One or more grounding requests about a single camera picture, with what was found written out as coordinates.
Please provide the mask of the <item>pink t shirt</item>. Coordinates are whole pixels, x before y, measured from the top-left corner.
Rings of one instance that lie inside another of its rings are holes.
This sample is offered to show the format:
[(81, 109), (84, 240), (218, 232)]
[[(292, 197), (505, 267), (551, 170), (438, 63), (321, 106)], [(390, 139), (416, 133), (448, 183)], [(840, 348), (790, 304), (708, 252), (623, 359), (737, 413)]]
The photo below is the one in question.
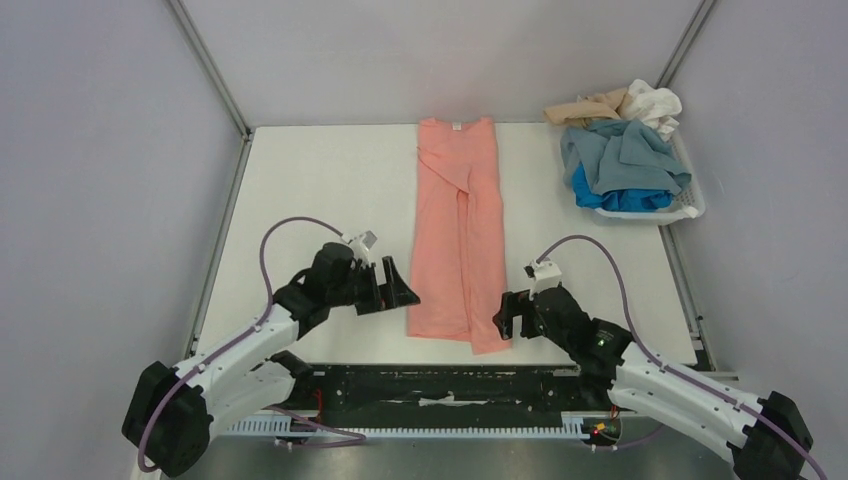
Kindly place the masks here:
[(421, 121), (408, 311), (411, 337), (462, 341), (500, 352), (493, 317), (506, 290), (504, 207), (494, 121)]

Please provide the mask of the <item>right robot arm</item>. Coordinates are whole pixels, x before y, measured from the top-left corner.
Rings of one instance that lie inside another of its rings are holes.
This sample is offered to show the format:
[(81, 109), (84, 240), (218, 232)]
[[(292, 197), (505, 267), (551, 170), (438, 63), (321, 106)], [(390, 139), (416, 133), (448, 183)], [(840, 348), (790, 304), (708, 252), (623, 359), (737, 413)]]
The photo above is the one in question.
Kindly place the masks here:
[(749, 395), (643, 349), (627, 329), (590, 317), (562, 286), (506, 292), (492, 321), (503, 339), (543, 337), (580, 369), (577, 392), (591, 408), (610, 403), (647, 416), (707, 447), (740, 479), (797, 479), (813, 439), (797, 405), (772, 392)]

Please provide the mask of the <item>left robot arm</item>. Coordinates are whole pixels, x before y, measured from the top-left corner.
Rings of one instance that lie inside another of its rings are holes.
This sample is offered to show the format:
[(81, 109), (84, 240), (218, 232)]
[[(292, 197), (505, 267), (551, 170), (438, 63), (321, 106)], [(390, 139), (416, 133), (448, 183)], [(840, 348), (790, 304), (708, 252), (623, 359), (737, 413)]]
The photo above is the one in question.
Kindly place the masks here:
[(174, 366), (147, 366), (121, 427), (143, 466), (181, 475), (242, 419), (282, 402), (307, 405), (314, 393), (312, 369), (290, 346), (337, 307), (353, 307), (362, 316), (419, 304), (393, 258), (383, 257), (382, 265), (380, 283), (375, 264), (345, 244), (326, 243), (241, 332)]

